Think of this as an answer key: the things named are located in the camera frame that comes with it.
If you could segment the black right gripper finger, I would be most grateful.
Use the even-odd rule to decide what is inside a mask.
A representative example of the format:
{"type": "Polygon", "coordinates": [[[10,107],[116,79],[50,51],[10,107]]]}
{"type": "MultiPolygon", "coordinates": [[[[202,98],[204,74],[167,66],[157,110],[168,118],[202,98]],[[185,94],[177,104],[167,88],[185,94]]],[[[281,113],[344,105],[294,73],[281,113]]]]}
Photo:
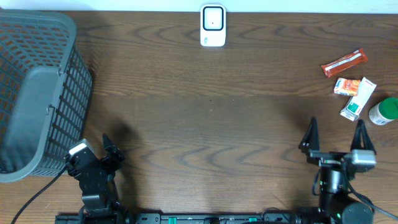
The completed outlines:
{"type": "Polygon", "coordinates": [[[374,145],[366,130],[365,122],[362,119],[357,122],[350,150],[368,150],[376,154],[374,145]]]}
{"type": "Polygon", "coordinates": [[[311,118],[307,132],[304,134],[298,148],[304,154],[320,151],[320,142],[318,135],[318,123],[315,117],[311,118]]]}

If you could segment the white green carton box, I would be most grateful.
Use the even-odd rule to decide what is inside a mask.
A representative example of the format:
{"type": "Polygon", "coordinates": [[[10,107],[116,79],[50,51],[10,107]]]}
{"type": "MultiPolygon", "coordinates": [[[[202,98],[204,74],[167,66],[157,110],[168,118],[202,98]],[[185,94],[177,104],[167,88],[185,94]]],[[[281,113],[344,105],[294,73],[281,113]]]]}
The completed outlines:
{"type": "Polygon", "coordinates": [[[340,111],[340,115],[350,121],[356,121],[359,119],[361,111],[370,99],[376,87],[376,84],[364,77],[359,84],[358,95],[352,96],[349,99],[346,106],[340,111]]]}

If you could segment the green lid seasoning jar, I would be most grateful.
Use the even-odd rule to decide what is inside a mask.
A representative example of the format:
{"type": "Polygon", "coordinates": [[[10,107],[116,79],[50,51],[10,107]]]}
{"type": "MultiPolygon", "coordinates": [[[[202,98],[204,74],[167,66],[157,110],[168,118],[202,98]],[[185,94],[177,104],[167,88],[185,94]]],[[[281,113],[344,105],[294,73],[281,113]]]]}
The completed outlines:
{"type": "Polygon", "coordinates": [[[369,119],[376,125],[385,125],[397,117],[397,98],[386,98],[369,110],[369,119]]]}

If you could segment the orange tissue pack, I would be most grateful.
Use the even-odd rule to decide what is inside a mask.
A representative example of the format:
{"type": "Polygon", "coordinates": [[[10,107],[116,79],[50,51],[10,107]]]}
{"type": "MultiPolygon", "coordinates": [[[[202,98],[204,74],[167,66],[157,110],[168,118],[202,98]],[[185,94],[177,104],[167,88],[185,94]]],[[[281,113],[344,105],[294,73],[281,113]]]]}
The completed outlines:
{"type": "Polygon", "coordinates": [[[336,81],[333,92],[338,95],[357,96],[360,83],[360,80],[339,78],[336,81]]]}

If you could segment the red chocolate bar wrapper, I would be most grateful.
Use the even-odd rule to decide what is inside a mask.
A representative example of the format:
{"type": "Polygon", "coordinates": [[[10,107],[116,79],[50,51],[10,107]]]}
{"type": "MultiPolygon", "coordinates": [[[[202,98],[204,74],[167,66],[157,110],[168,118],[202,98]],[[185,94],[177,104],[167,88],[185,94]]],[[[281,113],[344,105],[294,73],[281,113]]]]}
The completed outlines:
{"type": "Polygon", "coordinates": [[[367,61],[368,56],[364,53],[364,50],[358,49],[339,58],[338,60],[335,60],[334,62],[322,65],[321,68],[327,77],[332,77],[333,75],[336,75],[346,69],[349,69],[360,63],[366,63],[367,61]]]}

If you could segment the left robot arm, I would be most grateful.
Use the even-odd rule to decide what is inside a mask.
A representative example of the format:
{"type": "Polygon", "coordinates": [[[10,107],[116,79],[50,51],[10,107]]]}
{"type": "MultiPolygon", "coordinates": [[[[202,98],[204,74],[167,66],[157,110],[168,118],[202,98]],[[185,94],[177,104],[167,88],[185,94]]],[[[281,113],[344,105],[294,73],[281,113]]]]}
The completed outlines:
{"type": "Polygon", "coordinates": [[[122,168],[124,155],[103,134],[106,156],[96,157],[91,144],[82,139],[65,156],[68,175],[79,182],[82,191],[83,211],[80,223],[129,223],[129,213],[121,205],[114,178],[122,168]]]}

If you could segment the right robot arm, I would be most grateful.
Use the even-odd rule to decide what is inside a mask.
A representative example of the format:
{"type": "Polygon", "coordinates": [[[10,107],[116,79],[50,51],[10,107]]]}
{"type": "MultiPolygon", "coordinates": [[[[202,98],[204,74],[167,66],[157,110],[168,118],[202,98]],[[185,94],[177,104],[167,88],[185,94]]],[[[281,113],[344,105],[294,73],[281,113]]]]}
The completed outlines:
{"type": "Polygon", "coordinates": [[[350,184],[355,174],[376,166],[376,150],[363,120],[359,120],[349,152],[322,152],[317,119],[313,117],[298,148],[307,162],[319,167],[312,194],[318,207],[296,211],[292,223],[372,223],[370,199],[356,193],[350,184]]]}

